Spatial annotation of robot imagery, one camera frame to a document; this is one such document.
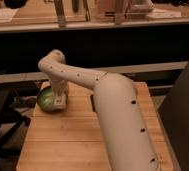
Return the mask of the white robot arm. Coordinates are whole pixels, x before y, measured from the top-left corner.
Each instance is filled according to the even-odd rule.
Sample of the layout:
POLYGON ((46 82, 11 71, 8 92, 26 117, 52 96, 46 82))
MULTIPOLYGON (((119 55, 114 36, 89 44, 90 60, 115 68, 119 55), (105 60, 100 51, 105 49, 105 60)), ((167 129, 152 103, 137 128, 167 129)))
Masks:
POLYGON ((59 50, 38 62, 50 80, 55 109, 66 107, 69 82, 93 91, 112 171, 161 171, 131 79, 117 73, 70 66, 59 50))

